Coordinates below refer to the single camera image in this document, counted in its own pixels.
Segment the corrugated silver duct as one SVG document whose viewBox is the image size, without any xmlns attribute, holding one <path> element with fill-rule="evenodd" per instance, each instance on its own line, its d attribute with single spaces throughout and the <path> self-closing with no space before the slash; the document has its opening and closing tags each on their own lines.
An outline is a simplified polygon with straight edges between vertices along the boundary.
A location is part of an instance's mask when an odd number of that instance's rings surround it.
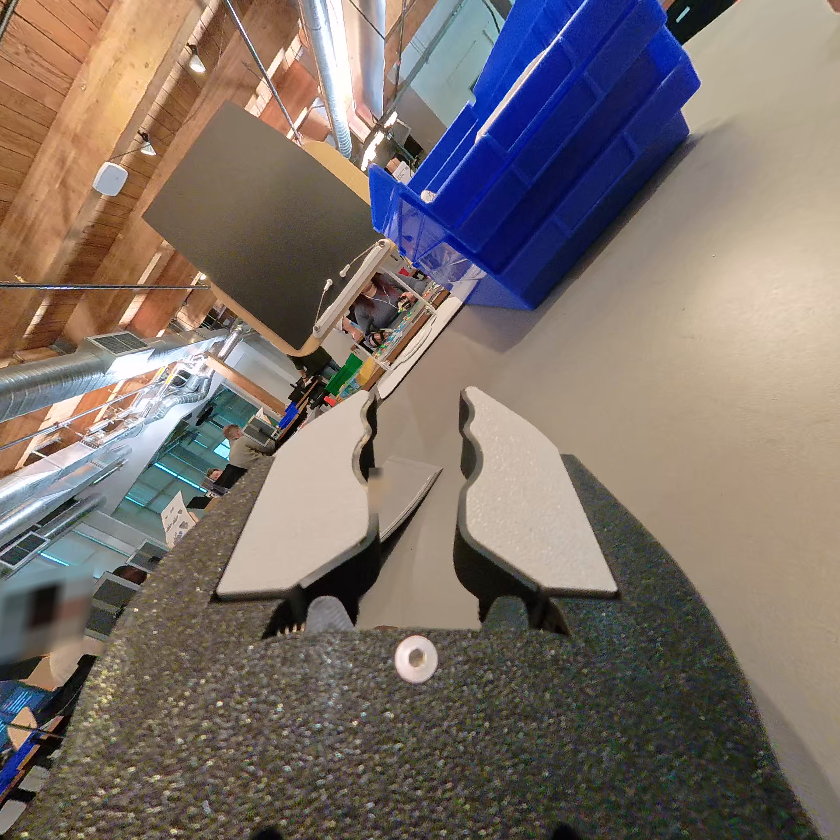
<svg viewBox="0 0 840 840">
<path fill-rule="evenodd" d="M 354 93 L 343 2 L 300 1 L 298 5 L 333 144 L 344 158 L 358 165 L 360 147 L 350 123 Z"/>
</svg>

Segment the grey instruction booklet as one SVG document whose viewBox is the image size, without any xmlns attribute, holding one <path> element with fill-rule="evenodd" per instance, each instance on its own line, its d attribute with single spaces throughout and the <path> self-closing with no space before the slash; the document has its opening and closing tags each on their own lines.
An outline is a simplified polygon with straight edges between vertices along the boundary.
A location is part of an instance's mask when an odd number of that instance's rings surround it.
<svg viewBox="0 0 840 840">
<path fill-rule="evenodd" d="M 441 466 L 402 456 L 390 456 L 375 469 L 369 496 L 382 543 L 414 514 L 442 472 Z"/>
</svg>

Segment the black device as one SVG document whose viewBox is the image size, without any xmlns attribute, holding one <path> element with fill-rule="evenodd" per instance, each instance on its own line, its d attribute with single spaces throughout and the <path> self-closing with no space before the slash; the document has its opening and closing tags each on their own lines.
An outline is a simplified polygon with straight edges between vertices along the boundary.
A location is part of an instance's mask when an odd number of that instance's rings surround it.
<svg viewBox="0 0 840 840">
<path fill-rule="evenodd" d="M 733 1 L 666 1 L 668 31 L 684 45 L 725 12 Z"/>
</svg>

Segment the white metal bracket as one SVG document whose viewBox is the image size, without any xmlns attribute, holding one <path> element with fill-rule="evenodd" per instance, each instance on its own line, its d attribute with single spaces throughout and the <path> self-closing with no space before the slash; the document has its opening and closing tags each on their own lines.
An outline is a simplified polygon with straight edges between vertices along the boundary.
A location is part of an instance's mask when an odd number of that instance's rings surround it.
<svg viewBox="0 0 840 840">
<path fill-rule="evenodd" d="M 386 268 L 388 259 L 397 254 L 396 245 L 388 238 L 376 241 L 360 256 L 353 258 L 339 273 L 340 283 L 328 279 L 323 287 L 317 317 L 311 328 L 311 337 L 321 343 L 332 331 L 362 293 L 373 275 Z"/>
</svg>

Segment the green plastic bin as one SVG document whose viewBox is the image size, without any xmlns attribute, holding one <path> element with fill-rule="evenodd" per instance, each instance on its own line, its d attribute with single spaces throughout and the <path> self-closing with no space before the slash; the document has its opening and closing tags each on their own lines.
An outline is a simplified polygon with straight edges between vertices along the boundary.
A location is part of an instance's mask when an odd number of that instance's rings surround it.
<svg viewBox="0 0 840 840">
<path fill-rule="evenodd" d="M 355 352 L 351 352 L 338 373 L 333 374 L 326 384 L 325 391 L 337 396 L 342 388 L 358 373 L 364 361 Z"/>
</svg>

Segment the steel tie rod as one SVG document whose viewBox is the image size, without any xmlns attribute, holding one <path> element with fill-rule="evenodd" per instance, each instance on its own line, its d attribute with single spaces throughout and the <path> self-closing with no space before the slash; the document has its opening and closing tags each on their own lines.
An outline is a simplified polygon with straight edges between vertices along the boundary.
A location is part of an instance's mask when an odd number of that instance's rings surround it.
<svg viewBox="0 0 840 840">
<path fill-rule="evenodd" d="M 100 283 L 92 283 L 92 284 L 49 284 L 49 283 L 30 283 L 26 281 L 16 280 L 16 281 L 2 281 L 1 282 L 1 289 L 3 290 L 16 290 L 16 291 L 42 291 L 42 292 L 51 292 L 51 291 L 72 291 L 72 292 L 81 292 L 81 291 L 119 291 L 119 292 L 129 292 L 131 294 L 142 294 L 150 291 L 177 291 L 177 292 L 190 292 L 190 291 L 212 291 L 212 286 L 203 283 L 194 283 L 188 286 L 175 286 L 175 285 L 148 285 L 148 284 L 135 284 L 135 285 L 123 285 L 123 284 L 100 284 Z"/>
<path fill-rule="evenodd" d="M 273 97 L 274 101 L 278 105 L 284 119 L 288 122 L 289 128 L 290 128 L 290 131 L 293 135 L 294 141 L 299 146 L 302 146 L 301 135 L 300 135 L 300 133 L 299 133 L 299 131 L 298 131 L 296 125 L 295 125 L 295 121 L 290 116 L 290 114 L 289 114 L 284 102 L 282 101 L 282 99 L 280 97 L 280 94 L 279 94 L 279 92 L 278 92 L 278 90 L 277 90 L 277 88 L 276 88 L 276 86 L 275 86 L 275 84 L 272 80 L 271 75 L 269 74 L 269 72 L 266 69 L 264 63 L 262 62 L 261 58 L 259 57 L 257 49 L 255 48 L 253 42 L 251 41 L 243 21 L 241 20 L 238 13 L 235 11 L 235 7 L 234 7 L 233 2 L 232 1 L 224 1 L 224 5 L 226 6 L 226 9 L 230 14 L 230 17 L 234 21 L 234 25 L 236 26 L 241 38 L 245 42 L 245 46 L 247 47 L 248 52 L 251 55 L 251 57 L 253 59 L 253 62 L 255 63 L 255 66 L 259 69 L 259 74 L 261 76 L 262 81 L 264 81 L 265 84 L 267 85 L 268 90 L 269 90 L 271 96 Z"/>
</svg>

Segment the smooth silver duct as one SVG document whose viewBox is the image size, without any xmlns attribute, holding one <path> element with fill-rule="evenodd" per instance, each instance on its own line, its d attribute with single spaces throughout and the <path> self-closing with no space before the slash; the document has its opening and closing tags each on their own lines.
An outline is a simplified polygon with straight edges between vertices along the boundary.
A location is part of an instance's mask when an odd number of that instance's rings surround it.
<svg viewBox="0 0 840 840">
<path fill-rule="evenodd" d="M 353 104 L 368 124 L 382 116 L 386 1 L 342 1 Z"/>
</svg>

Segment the large silver spiral duct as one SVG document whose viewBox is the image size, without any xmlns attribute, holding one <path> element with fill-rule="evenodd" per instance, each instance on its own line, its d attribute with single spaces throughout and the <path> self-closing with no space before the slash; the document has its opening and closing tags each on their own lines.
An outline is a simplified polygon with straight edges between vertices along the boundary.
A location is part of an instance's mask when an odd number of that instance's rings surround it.
<svg viewBox="0 0 840 840">
<path fill-rule="evenodd" d="M 231 330 L 196 329 L 168 334 L 143 339 L 150 345 L 149 351 L 118 358 L 98 352 L 84 339 L 74 353 L 2 369 L 1 421 L 11 421 L 172 364 L 179 364 L 193 375 L 213 376 L 207 359 L 223 360 L 252 332 L 248 325 L 239 323 Z"/>
</svg>

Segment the silver ceiling pipes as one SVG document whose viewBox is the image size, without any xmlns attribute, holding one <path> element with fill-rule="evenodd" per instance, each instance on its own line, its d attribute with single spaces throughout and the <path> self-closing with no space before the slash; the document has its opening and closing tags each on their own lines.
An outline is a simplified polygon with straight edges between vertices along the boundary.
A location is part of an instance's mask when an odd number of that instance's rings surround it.
<svg viewBox="0 0 840 840">
<path fill-rule="evenodd" d="M 127 444 L 72 444 L 1 481 L 1 544 L 27 531 L 131 455 Z"/>
</svg>

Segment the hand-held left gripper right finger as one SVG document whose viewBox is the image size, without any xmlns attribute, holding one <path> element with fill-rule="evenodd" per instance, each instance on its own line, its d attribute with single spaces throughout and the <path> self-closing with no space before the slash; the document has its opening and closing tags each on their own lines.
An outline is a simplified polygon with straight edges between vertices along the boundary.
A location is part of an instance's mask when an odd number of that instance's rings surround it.
<svg viewBox="0 0 840 840">
<path fill-rule="evenodd" d="M 541 624 L 558 597 L 611 600 L 618 583 L 556 444 L 476 386 L 458 399 L 454 567 L 483 624 L 501 599 Z"/>
</svg>

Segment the black divider panel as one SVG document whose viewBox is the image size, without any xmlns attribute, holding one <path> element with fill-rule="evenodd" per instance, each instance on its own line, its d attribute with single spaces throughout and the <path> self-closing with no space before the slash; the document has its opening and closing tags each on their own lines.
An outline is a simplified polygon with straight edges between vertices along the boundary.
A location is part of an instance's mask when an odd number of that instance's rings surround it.
<svg viewBox="0 0 840 840">
<path fill-rule="evenodd" d="M 287 355 L 306 355 L 340 320 L 340 271 L 379 239 L 369 201 L 326 164 L 225 101 L 143 221 L 206 275 Z"/>
</svg>

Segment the air vent grille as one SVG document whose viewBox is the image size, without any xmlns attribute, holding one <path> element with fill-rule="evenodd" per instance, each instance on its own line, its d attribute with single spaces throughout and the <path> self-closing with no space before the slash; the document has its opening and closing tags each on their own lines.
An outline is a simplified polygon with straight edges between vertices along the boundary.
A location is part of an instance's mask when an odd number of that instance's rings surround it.
<svg viewBox="0 0 840 840">
<path fill-rule="evenodd" d="M 150 345 L 130 331 L 120 331 L 87 337 L 85 341 L 98 352 L 114 358 L 151 350 Z"/>
</svg>

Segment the white paper sign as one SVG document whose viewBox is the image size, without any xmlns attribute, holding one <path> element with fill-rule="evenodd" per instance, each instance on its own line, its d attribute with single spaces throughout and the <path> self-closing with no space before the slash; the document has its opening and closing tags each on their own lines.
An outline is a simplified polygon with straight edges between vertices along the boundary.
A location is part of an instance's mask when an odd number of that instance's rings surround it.
<svg viewBox="0 0 840 840">
<path fill-rule="evenodd" d="M 161 521 L 164 529 L 164 541 L 168 550 L 180 542 L 198 523 L 198 516 L 189 508 L 179 491 L 163 509 Z"/>
</svg>

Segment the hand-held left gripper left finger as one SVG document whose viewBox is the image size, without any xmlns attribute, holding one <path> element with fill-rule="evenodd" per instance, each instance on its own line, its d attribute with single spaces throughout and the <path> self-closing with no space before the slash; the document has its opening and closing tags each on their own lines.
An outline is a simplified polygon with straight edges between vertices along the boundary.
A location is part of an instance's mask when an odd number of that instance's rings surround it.
<svg viewBox="0 0 840 840">
<path fill-rule="evenodd" d="M 274 455 L 218 599 L 280 598 L 297 618 L 331 596 L 356 624 L 381 569 L 379 515 L 369 496 L 376 409 L 376 392 L 357 392 Z"/>
</svg>

